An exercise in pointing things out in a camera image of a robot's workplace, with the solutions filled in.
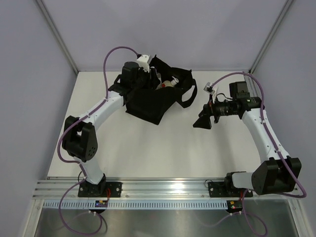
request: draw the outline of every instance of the white bottle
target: white bottle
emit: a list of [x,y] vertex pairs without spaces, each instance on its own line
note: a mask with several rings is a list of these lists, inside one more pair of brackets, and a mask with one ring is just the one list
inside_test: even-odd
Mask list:
[[159,84],[157,86],[157,89],[168,87],[168,86],[174,87],[177,83],[179,83],[179,80],[177,78],[175,77],[172,77],[172,78],[173,78],[172,81],[165,80],[162,84]]

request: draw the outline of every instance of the bag strap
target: bag strap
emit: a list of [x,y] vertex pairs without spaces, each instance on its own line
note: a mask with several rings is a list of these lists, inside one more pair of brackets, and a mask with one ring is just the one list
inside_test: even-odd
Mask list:
[[187,108],[187,107],[189,107],[189,106],[193,103],[194,99],[195,99],[196,96],[197,96],[198,87],[197,87],[197,82],[196,82],[195,79],[192,79],[192,86],[194,86],[194,90],[193,90],[193,92],[192,92],[192,96],[190,97],[190,99],[188,99],[187,101],[182,101],[182,95],[183,95],[183,93],[181,93],[181,95],[180,95],[180,96],[177,98],[177,100],[176,100],[176,101],[178,102],[178,104],[182,106],[182,108]]

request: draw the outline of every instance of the table surface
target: table surface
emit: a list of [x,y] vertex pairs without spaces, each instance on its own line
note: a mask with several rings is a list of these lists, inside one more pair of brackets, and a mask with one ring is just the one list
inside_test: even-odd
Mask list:
[[[225,177],[232,171],[254,171],[260,165],[254,141],[238,116],[212,119],[212,129],[193,128],[198,114],[208,100],[205,84],[229,72],[192,72],[197,81],[197,97],[183,109],[175,103],[159,125],[125,113],[125,106],[112,114],[98,129],[98,151],[94,158],[108,177],[122,178],[200,178]],[[119,72],[108,72],[109,85]],[[234,75],[219,84],[219,92],[229,96],[229,83],[244,80]],[[191,96],[188,91],[183,99]],[[78,116],[105,95],[102,72],[80,72],[66,117]],[[62,150],[65,159],[72,160]],[[76,164],[59,160],[55,150],[48,176],[74,177]]]

